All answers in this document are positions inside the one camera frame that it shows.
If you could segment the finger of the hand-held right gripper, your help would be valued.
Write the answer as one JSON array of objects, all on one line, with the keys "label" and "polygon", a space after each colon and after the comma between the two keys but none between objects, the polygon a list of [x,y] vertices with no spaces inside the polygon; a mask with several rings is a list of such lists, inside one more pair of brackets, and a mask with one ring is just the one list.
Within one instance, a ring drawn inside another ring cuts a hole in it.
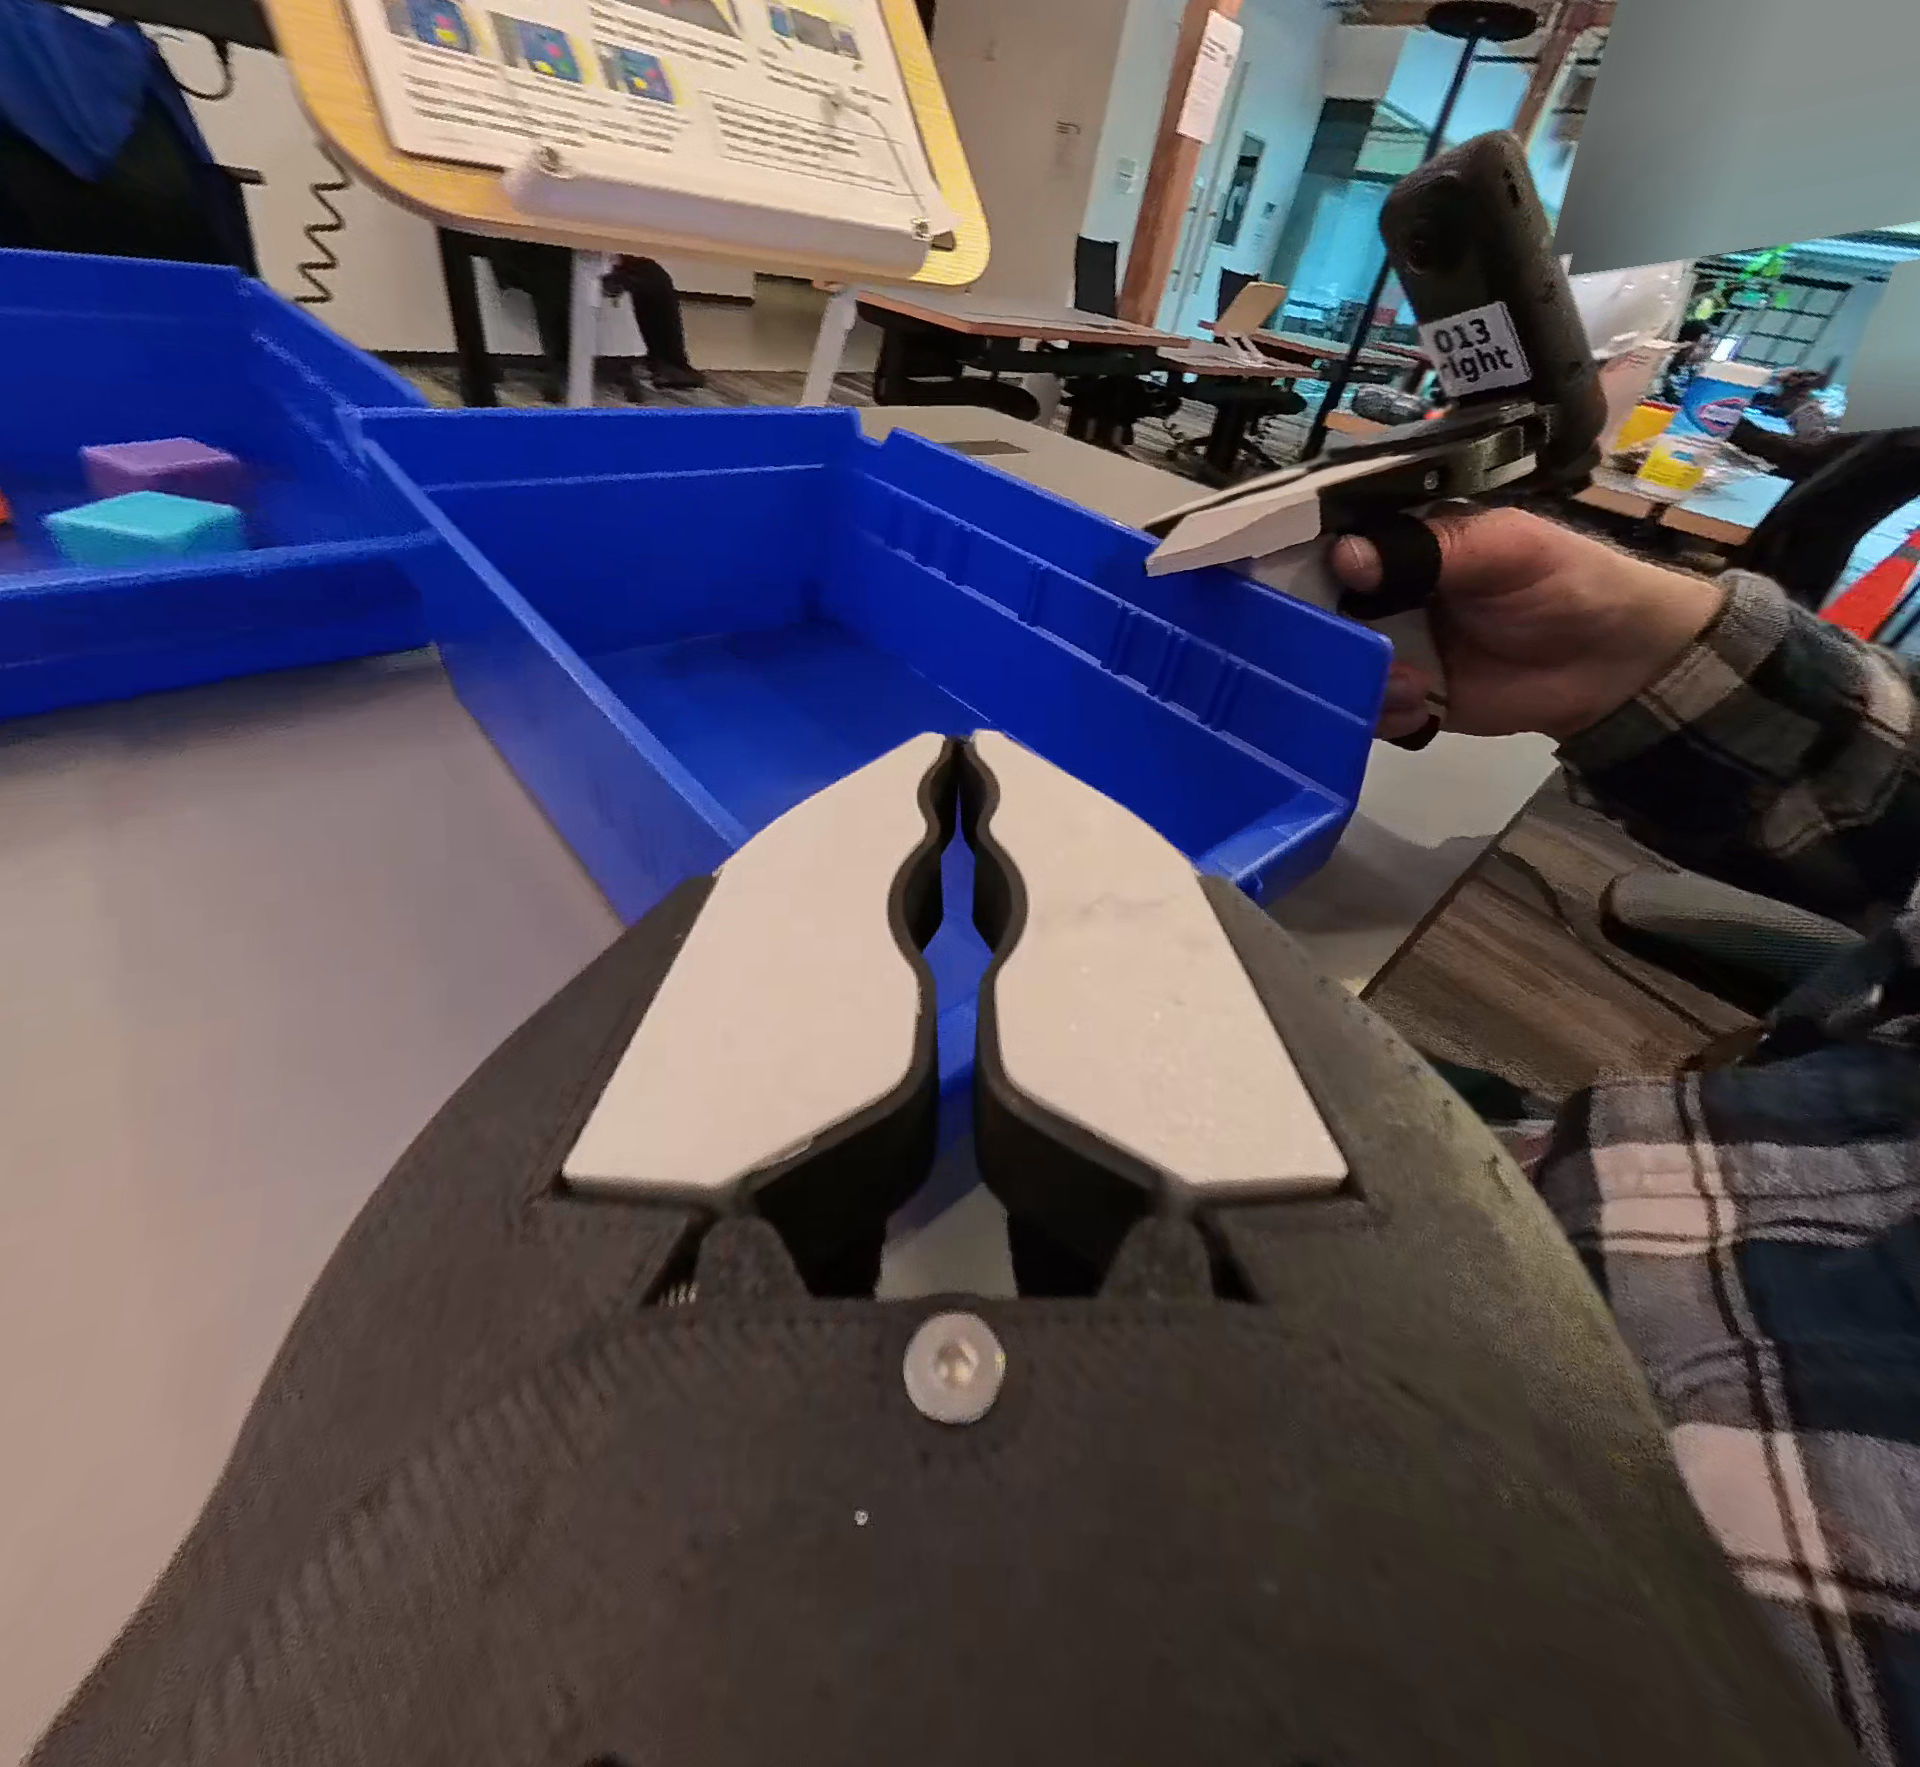
[{"label": "finger of the hand-held right gripper", "polygon": [[1323,532],[1317,492],[1252,492],[1177,507],[1150,533],[1149,579],[1200,569],[1239,569],[1317,542]]},{"label": "finger of the hand-held right gripper", "polygon": [[1306,528],[1308,536],[1313,536],[1321,528],[1317,507],[1323,494],[1367,489],[1376,482],[1419,480],[1435,471],[1437,458],[1429,450],[1404,445],[1355,448],[1329,459],[1258,474],[1233,489],[1165,509],[1147,523],[1147,533],[1150,538],[1229,538],[1252,532],[1261,523],[1279,521],[1283,533]]}]

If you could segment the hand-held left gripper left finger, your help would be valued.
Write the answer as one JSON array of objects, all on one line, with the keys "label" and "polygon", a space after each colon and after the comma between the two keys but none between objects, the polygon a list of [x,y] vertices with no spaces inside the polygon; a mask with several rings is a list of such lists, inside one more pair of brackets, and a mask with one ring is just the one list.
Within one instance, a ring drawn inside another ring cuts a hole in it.
[{"label": "hand-held left gripper left finger", "polygon": [[870,1299],[939,1144],[928,938],[958,745],[921,732],[710,878],[565,1156],[591,1201],[755,1217],[827,1299]]}]

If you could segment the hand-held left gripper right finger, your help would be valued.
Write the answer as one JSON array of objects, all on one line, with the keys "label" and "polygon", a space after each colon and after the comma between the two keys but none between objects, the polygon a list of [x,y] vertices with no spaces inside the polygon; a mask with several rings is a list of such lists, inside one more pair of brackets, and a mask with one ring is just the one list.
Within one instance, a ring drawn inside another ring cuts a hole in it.
[{"label": "hand-held left gripper right finger", "polygon": [[1351,1162],[1212,889],[1147,820],[999,731],[961,747],[977,1170],[1027,1297],[1096,1295],[1155,1220],[1218,1273],[1223,1208],[1332,1201]]}]

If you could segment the blue plastic bin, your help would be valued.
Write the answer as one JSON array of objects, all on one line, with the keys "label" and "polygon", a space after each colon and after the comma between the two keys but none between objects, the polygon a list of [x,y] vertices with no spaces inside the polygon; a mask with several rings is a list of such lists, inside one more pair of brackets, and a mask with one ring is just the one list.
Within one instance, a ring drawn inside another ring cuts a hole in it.
[{"label": "blue plastic bin", "polygon": [[[421,650],[427,533],[359,418],[417,410],[398,371],[233,267],[2,254],[2,713]],[[193,440],[238,466],[242,548],[76,561],[57,516],[105,507],[86,454]]]},{"label": "blue plastic bin", "polygon": [[1379,633],[1237,569],[1149,579],[1155,544],[830,410],[386,411],[369,466],[427,530],[421,600],[461,700],[625,921],[807,795],[958,745],[939,1144],[973,1119],[961,747],[999,731],[1261,903],[1353,817]]}]

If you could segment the person's right forearm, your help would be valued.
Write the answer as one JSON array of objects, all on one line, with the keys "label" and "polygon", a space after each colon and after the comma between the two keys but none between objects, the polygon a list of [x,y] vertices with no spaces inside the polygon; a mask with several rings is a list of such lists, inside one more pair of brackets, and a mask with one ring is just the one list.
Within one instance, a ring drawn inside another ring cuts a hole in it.
[{"label": "person's right forearm", "polygon": [[1917,665],[1749,571],[1662,675],[1557,758],[1635,841],[1870,931],[1917,908]]}]

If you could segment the grey desk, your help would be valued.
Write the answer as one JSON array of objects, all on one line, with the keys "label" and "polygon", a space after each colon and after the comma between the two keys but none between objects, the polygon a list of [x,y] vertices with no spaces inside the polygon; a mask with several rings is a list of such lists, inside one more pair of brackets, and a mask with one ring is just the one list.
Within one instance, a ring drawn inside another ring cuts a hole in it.
[{"label": "grey desk", "polygon": [[429,652],[5,728],[2,1755],[369,1194],[617,915]]}]

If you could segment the person's right hand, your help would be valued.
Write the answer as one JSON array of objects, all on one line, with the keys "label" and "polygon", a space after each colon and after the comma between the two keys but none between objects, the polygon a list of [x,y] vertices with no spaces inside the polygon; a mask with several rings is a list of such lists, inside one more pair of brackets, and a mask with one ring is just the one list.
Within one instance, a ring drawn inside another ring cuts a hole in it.
[{"label": "person's right hand", "polygon": [[1353,594],[1401,559],[1433,563],[1431,650],[1398,658],[1376,736],[1412,743],[1429,723],[1473,738],[1572,741],[1665,675],[1719,618],[1714,580],[1650,563],[1519,509],[1447,507],[1427,540],[1381,555],[1369,536],[1332,548]]}]

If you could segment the wipes canister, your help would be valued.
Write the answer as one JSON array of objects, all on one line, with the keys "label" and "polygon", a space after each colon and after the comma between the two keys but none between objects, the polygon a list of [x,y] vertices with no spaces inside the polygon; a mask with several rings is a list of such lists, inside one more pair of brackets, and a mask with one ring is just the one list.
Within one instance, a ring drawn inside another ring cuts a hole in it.
[{"label": "wipes canister", "polygon": [[1669,503],[1698,491],[1770,379],[1772,369],[1763,365],[1700,365],[1682,388],[1671,419],[1650,444],[1633,491]]}]

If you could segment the white paper sign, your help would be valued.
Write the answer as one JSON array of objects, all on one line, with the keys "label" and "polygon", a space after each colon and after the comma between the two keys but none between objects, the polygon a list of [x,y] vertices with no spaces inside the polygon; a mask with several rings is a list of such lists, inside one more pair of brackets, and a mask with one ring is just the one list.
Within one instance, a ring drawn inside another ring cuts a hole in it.
[{"label": "white paper sign", "polygon": [[1176,124],[1180,138],[1198,147],[1213,142],[1237,76],[1243,39],[1244,26],[1218,10],[1207,12]]}]

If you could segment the white paper holder ledge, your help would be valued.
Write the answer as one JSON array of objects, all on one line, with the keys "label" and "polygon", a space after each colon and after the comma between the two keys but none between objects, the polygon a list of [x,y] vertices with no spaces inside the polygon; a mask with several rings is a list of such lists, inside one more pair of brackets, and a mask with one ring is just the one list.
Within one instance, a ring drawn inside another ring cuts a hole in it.
[{"label": "white paper holder ledge", "polygon": [[573,170],[570,180],[543,180],[529,170],[527,154],[502,175],[500,188],[518,214],[598,227],[622,236],[685,239],[707,248],[770,252],[796,261],[917,265],[927,252],[955,252],[959,229],[928,247],[909,223],[873,223],[792,211],[753,200],[694,195],[659,186],[629,186]]}]

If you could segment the plaid shirt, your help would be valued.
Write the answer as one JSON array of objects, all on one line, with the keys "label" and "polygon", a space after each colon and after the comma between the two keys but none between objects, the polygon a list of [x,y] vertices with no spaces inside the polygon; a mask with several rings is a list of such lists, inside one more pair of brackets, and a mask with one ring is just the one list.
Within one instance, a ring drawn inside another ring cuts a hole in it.
[{"label": "plaid shirt", "polygon": [[1870,1762],[1918,1760],[1917,1048],[1598,1082],[1524,1167],[1682,1480]]}]

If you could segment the teal cube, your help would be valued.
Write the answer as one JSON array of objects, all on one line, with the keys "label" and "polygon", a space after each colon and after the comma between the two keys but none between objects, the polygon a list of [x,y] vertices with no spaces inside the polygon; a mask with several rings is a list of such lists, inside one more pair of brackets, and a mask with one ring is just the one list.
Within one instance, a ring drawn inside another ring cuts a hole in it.
[{"label": "teal cube", "polygon": [[61,561],[73,569],[142,569],[252,548],[237,507],[159,491],[66,507],[49,513],[44,528]]}]

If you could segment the purple cube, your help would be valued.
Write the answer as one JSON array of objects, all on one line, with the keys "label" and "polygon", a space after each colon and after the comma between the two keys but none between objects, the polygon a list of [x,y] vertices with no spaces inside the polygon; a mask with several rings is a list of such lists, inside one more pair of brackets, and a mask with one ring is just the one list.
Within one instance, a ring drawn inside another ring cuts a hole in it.
[{"label": "purple cube", "polygon": [[87,492],[100,500],[153,492],[241,505],[252,492],[242,458],[186,436],[89,444],[79,462]]}]

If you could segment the wooden instruction board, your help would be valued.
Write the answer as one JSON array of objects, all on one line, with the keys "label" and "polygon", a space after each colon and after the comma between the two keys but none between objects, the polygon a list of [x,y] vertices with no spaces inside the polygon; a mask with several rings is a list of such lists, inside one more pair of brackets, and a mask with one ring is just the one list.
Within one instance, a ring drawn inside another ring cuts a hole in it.
[{"label": "wooden instruction board", "polygon": [[959,229],[955,252],[927,252],[917,265],[827,265],[739,248],[707,248],[685,239],[645,239],[527,217],[502,194],[497,170],[398,153],[372,100],[344,0],[257,0],[318,138],[362,183],[439,223],[484,236],[595,251],[692,254],[829,284],[911,282],[966,289],[987,268],[991,234],[973,188],[959,130],[933,66],[915,0],[878,0],[900,64],[905,95],[919,122],[927,161]]}]

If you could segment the blue jacket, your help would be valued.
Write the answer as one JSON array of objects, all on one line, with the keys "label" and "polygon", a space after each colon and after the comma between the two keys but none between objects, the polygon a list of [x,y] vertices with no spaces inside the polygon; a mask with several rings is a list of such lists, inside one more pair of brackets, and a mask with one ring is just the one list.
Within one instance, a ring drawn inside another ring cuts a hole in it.
[{"label": "blue jacket", "polygon": [[257,275],[245,195],[144,28],[2,0],[2,247]]}]

